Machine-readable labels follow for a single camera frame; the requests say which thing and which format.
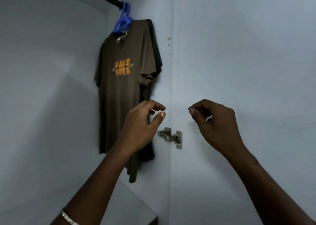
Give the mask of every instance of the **brown t-shirt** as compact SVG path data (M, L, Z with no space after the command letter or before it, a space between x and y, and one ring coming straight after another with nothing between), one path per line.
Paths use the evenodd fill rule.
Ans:
M148 22L134 20L123 40L114 34L102 44L95 81L99 87L99 152L115 144L130 109L141 99L141 86L149 87L157 74ZM138 167L138 154L129 164Z

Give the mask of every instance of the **fingernail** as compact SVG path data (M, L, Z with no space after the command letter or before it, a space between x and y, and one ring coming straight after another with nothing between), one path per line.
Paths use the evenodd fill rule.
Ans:
M193 116L193 113L194 113L193 108L189 108L189 113L191 114L191 116Z

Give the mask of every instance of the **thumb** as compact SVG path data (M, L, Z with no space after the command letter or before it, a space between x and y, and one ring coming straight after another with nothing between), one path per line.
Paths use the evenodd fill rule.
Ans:
M162 121L165 118L165 116L166 116L165 112L158 113L154 117L153 121L148 125L148 127L156 133L156 131L158 130L158 127L162 123Z
M194 121L197 123L200 129L208 126L209 124L205 121L205 117L200 113L199 110L195 108L189 108L189 113L191 114Z

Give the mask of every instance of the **left hand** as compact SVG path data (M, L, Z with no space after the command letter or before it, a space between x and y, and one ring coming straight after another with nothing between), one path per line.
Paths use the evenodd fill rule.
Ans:
M158 113L150 124L148 124L148 115L154 114L153 110L164 111L165 109L165 106L154 100L143 101L132 108L124 120L116 144L126 146L132 153L145 147L155 136L166 113Z

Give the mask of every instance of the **silver bracelet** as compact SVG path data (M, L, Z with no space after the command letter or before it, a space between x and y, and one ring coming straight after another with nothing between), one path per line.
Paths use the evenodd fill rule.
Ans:
M79 225L78 223L76 223L74 220L72 220L63 209L61 209L60 214L63 216L63 218L71 225Z

